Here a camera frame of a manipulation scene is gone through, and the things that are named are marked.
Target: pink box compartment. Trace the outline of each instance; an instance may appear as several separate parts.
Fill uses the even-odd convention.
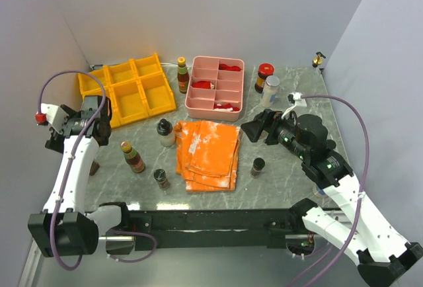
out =
[[[236,65],[241,71],[219,70],[219,64]],[[208,120],[226,120],[234,122],[243,110],[244,61],[240,59],[198,56],[192,62],[192,73],[185,98],[188,115],[193,118]],[[210,81],[214,89],[197,89],[192,84]],[[231,103],[239,107],[237,112],[214,110],[214,104]]]

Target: yellow tray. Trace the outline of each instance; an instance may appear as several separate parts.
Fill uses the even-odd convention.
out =
[[[112,128],[176,109],[174,96],[157,54],[91,72],[112,101]],[[101,95],[96,81],[78,73],[83,97]]]

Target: folded orange cloth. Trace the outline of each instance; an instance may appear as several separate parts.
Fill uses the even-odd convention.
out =
[[[175,125],[176,173],[187,191],[235,190],[240,131],[209,121]]]

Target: marble countertop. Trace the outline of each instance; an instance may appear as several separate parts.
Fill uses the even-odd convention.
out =
[[[188,117],[184,106],[185,95],[179,93],[174,65],[163,67],[174,92],[177,109],[147,120],[113,130],[109,145],[101,147],[96,160],[100,169],[89,177],[85,197],[85,209],[93,211],[103,202],[124,201],[130,210],[224,210],[290,208],[303,198],[310,198],[322,207],[332,208],[336,204],[329,198],[317,198],[313,194],[313,183],[301,170],[301,161],[281,145],[267,146],[263,140],[251,143],[243,135],[239,150],[239,166],[235,191],[189,193],[185,182],[175,173],[176,145],[163,147],[159,142],[156,124],[166,118],[173,124],[179,120],[193,120]],[[320,72],[313,68],[277,67],[274,75],[282,82],[273,110],[285,110],[289,105],[288,93],[299,91],[305,94],[326,94],[327,90]],[[254,118],[264,108],[260,106],[260,94],[254,90],[257,67],[245,69],[244,107],[236,122],[241,125]],[[298,114],[309,112],[323,119],[329,138],[337,143],[337,151],[346,153],[332,105],[327,99],[307,101],[309,107],[298,109]],[[131,172],[124,161],[120,143],[132,142],[145,161],[146,169],[140,174]],[[257,179],[250,177],[252,161],[261,157],[266,166]],[[161,190],[153,178],[153,171],[166,171],[171,186]]]

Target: gold tap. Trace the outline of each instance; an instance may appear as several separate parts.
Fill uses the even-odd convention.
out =
[[[319,65],[321,65],[323,63],[323,59],[326,59],[326,56],[324,54],[322,54],[320,51],[316,52],[317,56],[315,56],[315,58],[313,59],[313,67],[318,67]]]

